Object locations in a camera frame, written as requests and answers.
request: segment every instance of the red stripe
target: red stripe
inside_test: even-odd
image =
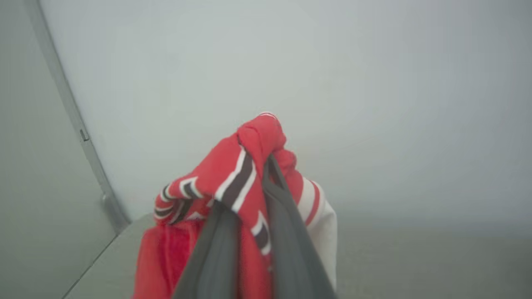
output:
[[[308,226],[312,222],[312,220],[314,219],[314,217],[316,216],[316,213],[318,211],[318,206],[320,206],[320,190],[318,189],[316,184],[314,184],[313,181],[311,181],[311,180],[309,180],[309,181],[314,186],[314,202],[312,203],[312,210],[310,211],[310,215],[305,221],[305,225],[306,226]]]

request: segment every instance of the clothing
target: clothing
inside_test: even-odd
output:
[[[333,287],[336,285],[336,213],[321,187],[295,170],[296,157],[284,149],[285,143],[278,119],[271,113],[261,113],[221,140],[191,173],[162,189],[155,199],[157,227],[147,231],[142,241],[134,298],[171,297],[184,269],[183,260],[190,255],[200,233],[202,224],[198,223],[208,216],[215,200],[237,213],[242,221],[240,297],[272,297],[271,240],[262,192],[263,166],[270,154],[285,176]],[[176,234],[181,243],[176,241]],[[153,285],[164,291],[153,290],[146,279],[159,280]]]

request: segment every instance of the gray floor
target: gray floor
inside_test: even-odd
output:
[[[150,215],[102,254],[67,298],[131,298]],[[339,298],[532,298],[532,240],[339,217]]]

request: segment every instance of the metal frame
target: metal frame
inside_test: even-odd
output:
[[[79,138],[79,143],[83,148],[85,157],[89,161],[90,167],[93,170],[94,176],[98,181],[100,188],[103,192],[102,203],[109,220],[117,234],[122,232],[127,225],[130,224],[129,219],[124,215],[120,204],[118,203],[113,189],[107,180],[107,176],[103,170],[102,164],[98,159],[94,145],[90,140],[90,135],[83,123],[81,114],[74,100],[74,95],[70,89],[67,78],[61,66],[61,61],[57,55],[57,51],[54,46],[52,36],[48,30],[46,19],[43,14],[43,10],[39,3],[39,0],[24,0],[26,11],[31,20],[31,25],[37,37],[40,50],[43,53],[46,64],[50,74],[54,78],[55,85],[59,91],[61,101],[70,118],[70,122]]]

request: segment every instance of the red garment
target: red garment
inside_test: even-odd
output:
[[[134,298],[171,298],[185,261],[192,252],[202,221],[214,200],[238,214],[240,230],[239,294],[241,298],[270,299],[271,242],[268,213],[262,193],[265,161],[273,153],[296,204],[303,177],[295,170],[294,153],[284,149],[286,137],[277,118],[262,113],[220,141],[188,175],[163,188],[155,199],[157,226],[142,240]],[[308,225],[316,215],[320,193],[315,192]]]

